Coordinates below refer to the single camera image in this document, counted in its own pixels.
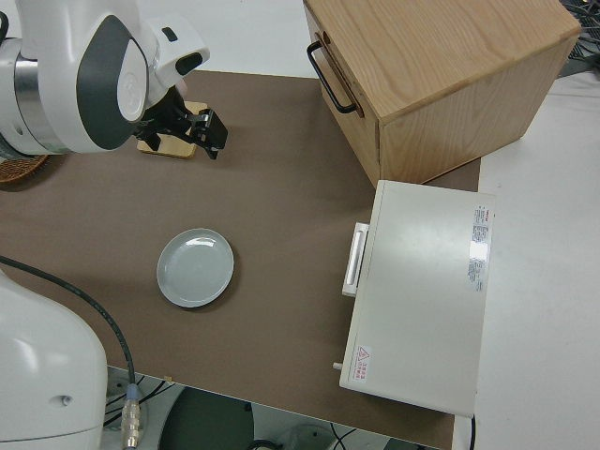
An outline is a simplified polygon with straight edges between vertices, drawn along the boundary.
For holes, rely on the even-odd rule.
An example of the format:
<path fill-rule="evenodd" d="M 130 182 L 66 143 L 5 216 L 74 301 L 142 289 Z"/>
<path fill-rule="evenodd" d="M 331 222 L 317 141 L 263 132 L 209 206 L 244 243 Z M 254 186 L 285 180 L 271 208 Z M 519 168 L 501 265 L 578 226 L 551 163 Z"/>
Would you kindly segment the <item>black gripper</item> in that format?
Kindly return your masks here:
<path fill-rule="evenodd" d="M 202 147 L 209 147 L 207 155 L 216 159 L 228 138 L 228 129 L 221 122 L 217 113 L 210 109 L 199 111 L 196 125 L 189 130 L 189 136 Z"/>

